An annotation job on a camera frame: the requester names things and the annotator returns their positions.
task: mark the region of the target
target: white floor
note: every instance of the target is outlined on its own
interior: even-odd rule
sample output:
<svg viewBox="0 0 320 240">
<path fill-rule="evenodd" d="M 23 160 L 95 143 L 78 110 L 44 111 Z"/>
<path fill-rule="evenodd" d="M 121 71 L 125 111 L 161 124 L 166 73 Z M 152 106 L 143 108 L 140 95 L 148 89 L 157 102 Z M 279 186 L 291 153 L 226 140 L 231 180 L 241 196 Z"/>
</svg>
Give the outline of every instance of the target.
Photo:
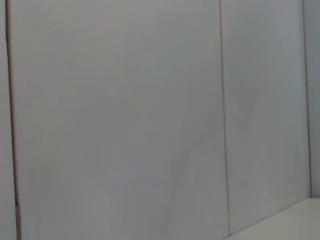
<svg viewBox="0 0 320 240">
<path fill-rule="evenodd" d="M 307 198 L 226 240 L 318 240 L 320 199 Z"/>
</svg>

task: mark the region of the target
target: wall panel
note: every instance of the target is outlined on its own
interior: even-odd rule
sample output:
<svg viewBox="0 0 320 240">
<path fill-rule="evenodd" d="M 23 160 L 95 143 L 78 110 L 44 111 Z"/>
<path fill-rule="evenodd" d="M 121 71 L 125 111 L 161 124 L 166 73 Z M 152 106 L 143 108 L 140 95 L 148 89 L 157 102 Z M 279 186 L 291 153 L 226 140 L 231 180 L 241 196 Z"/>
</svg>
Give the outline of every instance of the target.
<svg viewBox="0 0 320 240">
<path fill-rule="evenodd" d="M 304 0 L 312 197 L 320 197 L 320 1 Z"/>
<path fill-rule="evenodd" d="M 223 0 L 230 230 L 310 195 L 301 0 Z"/>
<path fill-rule="evenodd" d="M 23 240 L 228 235 L 218 0 L 13 0 Z"/>
</svg>

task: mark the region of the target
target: panel seam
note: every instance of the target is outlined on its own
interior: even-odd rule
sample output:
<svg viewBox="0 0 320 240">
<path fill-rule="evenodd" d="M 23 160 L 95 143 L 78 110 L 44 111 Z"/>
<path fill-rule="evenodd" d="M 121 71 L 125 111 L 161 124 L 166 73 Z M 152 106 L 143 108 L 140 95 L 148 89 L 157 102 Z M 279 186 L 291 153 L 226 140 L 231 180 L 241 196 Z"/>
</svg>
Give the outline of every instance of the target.
<svg viewBox="0 0 320 240">
<path fill-rule="evenodd" d="M 309 122 L 309 100 L 308 100 L 308 73 L 307 73 L 307 42 L 306 42 L 306 20 L 305 20 L 305 0 L 302 0 L 302 23 L 303 23 L 303 46 L 304 46 L 304 72 L 305 72 L 305 93 L 306 93 L 306 122 L 307 140 L 309 153 L 309 187 L 310 197 L 312 197 L 312 176 L 311 176 L 311 147 L 310 147 L 310 122 Z"/>
<path fill-rule="evenodd" d="M 226 111 L 225 111 L 225 82 L 224 82 L 224 56 L 223 56 L 223 38 L 222 38 L 222 0 L 219 0 L 220 15 L 220 55 L 221 55 L 221 83 L 222 83 L 222 109 L 223 109 L 223 134 L 224 134 L 224 168 L 226 184 L 226 202 L 228 217 L 228 237 L 230 236 L 230 203 L 229 203 L 229 184 L 228 184 L 228 164 L 227 164 L 227 136 L 226 136 Z"/>
<path fill-rule="evenodd" d="M 15 225 L 16 239 L 21 240 L 21 217 L 18 198 L 18 179 L 17 179 L 17 162 L 16 162 L 16 145 L 15 145 L 15 117 L 14 117 L 14 99 L 13 99 L 13 83 L 12 83 L 12 66 L 11 66 L 11 38 L 10 38 L 10 6 L 9 0 L 4 0 L 5 4 L 5 41 L 8 67 L 8 83 L 9 83 L 9 104 L 10 104 L 10 126 L 11 126 L 11 145 L 12 145 L 12 166 L 13 166 L 13 186 L 14 186 L 14 204 L 15 204 Z"/>
</svg>

